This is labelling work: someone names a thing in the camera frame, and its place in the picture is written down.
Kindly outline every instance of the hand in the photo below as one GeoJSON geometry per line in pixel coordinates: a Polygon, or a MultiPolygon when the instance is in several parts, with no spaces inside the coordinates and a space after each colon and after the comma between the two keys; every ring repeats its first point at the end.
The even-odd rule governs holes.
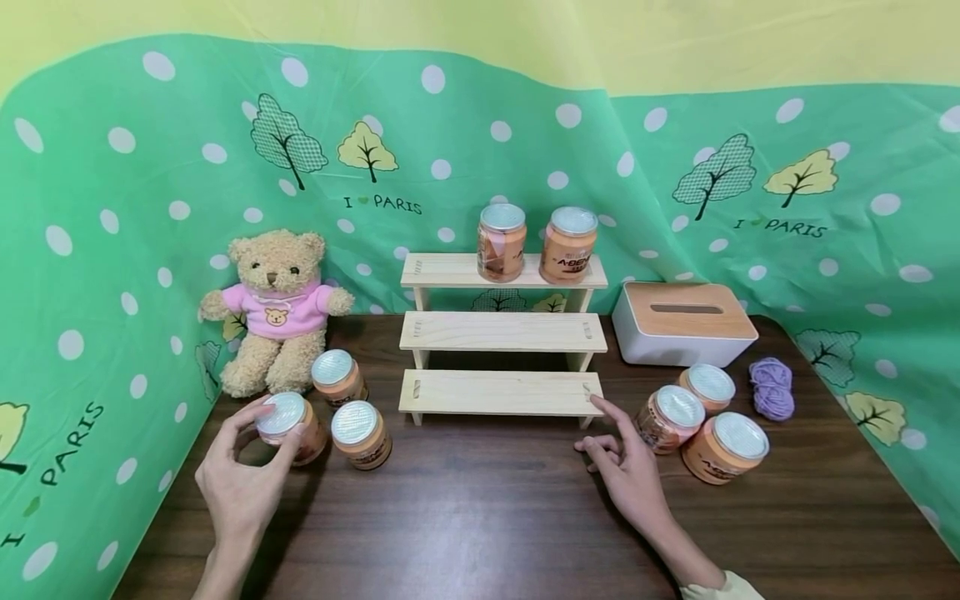
{"type": "Polygon", "coordinates": [[[649,538],[669,529],[674,521],[663,496],[657,457],[634,429],[630,417],[600,396],[593,405],[616,423],[621,441],[612,435],[587,436],[573,445],[586,452],[587,470],[603,477],[614,506],[643,536],[649,538]]]}

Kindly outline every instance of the wooden lid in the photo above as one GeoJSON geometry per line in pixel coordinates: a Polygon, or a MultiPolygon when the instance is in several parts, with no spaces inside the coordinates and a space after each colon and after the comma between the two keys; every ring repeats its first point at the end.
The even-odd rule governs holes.
{"type": "Polygon", "coordinates": [[[755,340],[754,324],[725,285],[628,281],[623,293],[647,335],[755,340]]]}

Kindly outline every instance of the dark wood table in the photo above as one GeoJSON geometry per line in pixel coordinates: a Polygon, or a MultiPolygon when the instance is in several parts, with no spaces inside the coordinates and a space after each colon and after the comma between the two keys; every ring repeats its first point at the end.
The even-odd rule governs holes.
{"type": "MultiPolygon", "coordinates": [[[[373,472],[335,451],[295,469],[245,589],[248,598],[485,600],[675,598],[667,572],[615,512],[572,444],[576,419],[424,415],[396,411],[409,352],[402,318],[348,317],[328,342],[360,362],[372,402],[394,435],[373,472]]],[[[960,565],[778,326],[756,320],[760,340],[729,368],[733,409],[748,415],[747,367],[776,356],[794,371],[797,413],[760,419],[772,451],[723,488],[660,458],[677,520],[722,567],[768,600],[956,600],[960,565]]],[[[623,363],[609,320],[598,355],[605,395],[633,413],[679,369],[623,363]]],[[[447,369],[564,369],[561,355],[436,353],[447,369]]],[[[222,398],[190,451],[115,598],[189,598],[213,531],[193,481],[221,421],[240,406],[222,398]]],[[[595,423],[590,432],[606,429],[595,423]]],[[[266,460],[254,443],[244,458],[266,460]]]]}

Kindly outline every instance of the finger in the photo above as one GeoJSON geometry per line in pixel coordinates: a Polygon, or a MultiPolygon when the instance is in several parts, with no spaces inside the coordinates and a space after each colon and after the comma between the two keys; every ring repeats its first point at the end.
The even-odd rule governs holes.
{"type": "Polygon", "coordinates": [[[636,432],[630,416],[623,412],[619,406],[600,396],[591,396],[590,402],[593,402],[593,406],[599,408],[604,415],[607,415],[616,423],[616,428],[620,431],[620,438],[623,439],[623,450],[627,456],[639,455],[643,449],[643,440],[640,439],[640,434],[636,432]]]}

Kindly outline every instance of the orange jar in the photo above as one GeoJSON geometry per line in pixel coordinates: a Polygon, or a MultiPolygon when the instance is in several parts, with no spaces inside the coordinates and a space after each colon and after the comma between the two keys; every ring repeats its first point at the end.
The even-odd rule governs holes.
{"type": "Polygon", "coordinates": [[[697,478],[722,486],[759,465],[769,451],[767,434],[753,420],[721,413],[704,423],[680,454],[697,478]]]}
{"type": "Polygon", "coordinates": [[[313,361],[310,368],[313,387],[317,388],[330,408],[337,410],[351,400],[370,397],[367,381],[360,367],[346,350],[327,350],[313,361]]]}
{"type": "Polygon", "coordinates": [[[386,462],[394,441],[383,416],[369,402],[345,404],[330,422],[330,434],[337,448],[360,470],[372,470],[386,462]]]}
{"type": "Polygon", "coordinates": [[[488,281],[513,281],[523,272],[526,215],[513,204],[491,204],[480,213],[477,271],[488,281]]]}
{"type": "Polygon", "coordinates": [[[256,431],[261,440],[279,446],[291,429],[299,423],[306,423],[306,431],[300,439],[300,450],[294,458],[294,467],[306,465],[320,456],[326,447],[326,428],[321,425],[306,398],[295,392],[283,392],[270,396],[264,404],[272,404],[274,412],[256,420],[256,431]]]}
{"type": "Polygon", "coordinates": [[[733,380],[723,369],[702,363],[684,369],[677,385],[700,398],[708,415],[726,410],[736,393],[733,380]]]}
{"type": "Polygon", "coordinates": [[[655,453],[669,454],[700,429],[705,416],[704,405],[691,392],[665,385],[650,394],[634,424],[655,453]]]}
{"type": "Polygon", "coordinates": [[[561,206],[550,215],[540,255],[540,276],[548,283],[580,283],[597,241],[597,216],[579,206],[561,206]]]}

